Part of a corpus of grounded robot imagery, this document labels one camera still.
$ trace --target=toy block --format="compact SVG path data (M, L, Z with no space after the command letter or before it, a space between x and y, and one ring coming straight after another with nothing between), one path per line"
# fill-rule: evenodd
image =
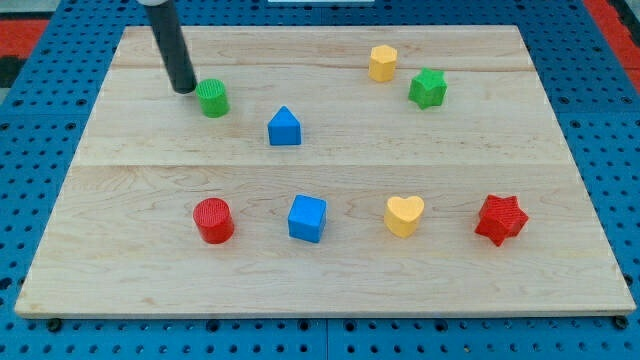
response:
M475 232L489 237L496 246L501 246L508 237L517 236L529 220L518 206L518 198L515 196L487 196L478 215L480 222Z
M409 100L418 104L421 110L430 106L440 106L447 92L444 71L422 68L420 74L411 79Z
M210 244L221 244L233 235L231 211L229 205L222 199L202 200L193 209L193 220L196 222L202 240Z
M269 121L267 128L270 145L300 145L302 143L300 122L286 106L278 110Z
M327 202L296 195L289 211L289 236L309 242L320 242L327 222Z
M196 95L205 116L216 118L229 112L227 91L222 81L218 79L201 81L196 86Z
M375 81L391 81L396 71L398 51L391 46L381 45L371 49L369 77Z
M422 198L410 196L403 199L393 196L387 200L384 224L394 235L407 238L418 229L423 211Z

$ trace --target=blue cube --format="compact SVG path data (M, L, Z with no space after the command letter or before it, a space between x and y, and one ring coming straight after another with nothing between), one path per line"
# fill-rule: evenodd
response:
M289 211L289 236L317 243L327 222L327 202L296 195Z
M267 128L271 145L300 145L302 143L300 122L286 106L278 110L273 119L269 121Z

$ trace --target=blue pegboard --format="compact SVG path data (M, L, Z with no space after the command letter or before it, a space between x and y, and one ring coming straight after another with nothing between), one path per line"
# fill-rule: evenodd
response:
M268 7L177 0L185 25L516 24L636 302L640 100L581 2ZM640 318L30 321L13 305L134 0L63 0L0 108L0 359L638 358Z

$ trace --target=yellow hexagon block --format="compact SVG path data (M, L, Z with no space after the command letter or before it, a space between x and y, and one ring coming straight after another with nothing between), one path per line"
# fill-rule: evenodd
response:
M390 81L396 71L398 51L389 45L380 45L371 49L369 77L375 81Z
M423 211L424 200L419 196L406 199L393 196L387 200L384 224L394 235L406 238L418 229Z

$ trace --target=red star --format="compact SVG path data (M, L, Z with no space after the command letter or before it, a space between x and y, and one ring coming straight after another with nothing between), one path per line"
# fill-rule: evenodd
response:
M476 233L489 237L496 246L502 245L504 239L518 235L529 220L518 206L518 198L515 196L487 196L478 215L480 223L476 227Z

